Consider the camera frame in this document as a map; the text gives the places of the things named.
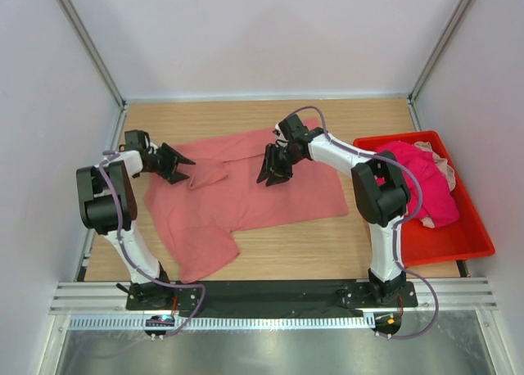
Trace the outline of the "salmon pink t shirt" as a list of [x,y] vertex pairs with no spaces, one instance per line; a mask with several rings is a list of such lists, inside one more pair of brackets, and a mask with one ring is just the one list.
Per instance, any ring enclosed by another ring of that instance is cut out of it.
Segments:
[[199,281],[233,262],[236,231],[344,216],[348,206],[338,173],[303,160],[290,181],[257,183],[271,128],[179,144],[193,160],[182,165],[183,181],[154,175],[144,203],[156,231],[179,267],[183,283]]

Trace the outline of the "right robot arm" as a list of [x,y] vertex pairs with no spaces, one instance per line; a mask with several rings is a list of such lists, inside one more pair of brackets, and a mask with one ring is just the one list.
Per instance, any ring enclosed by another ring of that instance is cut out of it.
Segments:
[[302,160],[320,162],[348,175],[357,210],[371,235],[370,293],[381,304],[395,300],[406,283],[398,250],[400,221],[410,202],[408,184],[395,156],[351,146],[325,127],[308,129],[296,113],[276,124],[273,134],[275,142],[265,147],[257,182],[267,187],[285,183],[292,177],[293,166]]

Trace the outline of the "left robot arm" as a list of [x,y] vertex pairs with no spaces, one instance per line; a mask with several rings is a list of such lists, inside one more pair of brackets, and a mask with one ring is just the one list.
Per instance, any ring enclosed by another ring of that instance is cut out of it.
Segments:
[[148,283],[159,287],[172,284],[138,230],[131,179],[151,173],[176,184],[189,178],[178,167],[195,164],[169,144],[158,146],[147,132],[135,129],[124,133],[124,143],[116,150],[104,151],[100,163],[75,172],[80,218],[86,228],[117,250],[129,271],[132,295]]

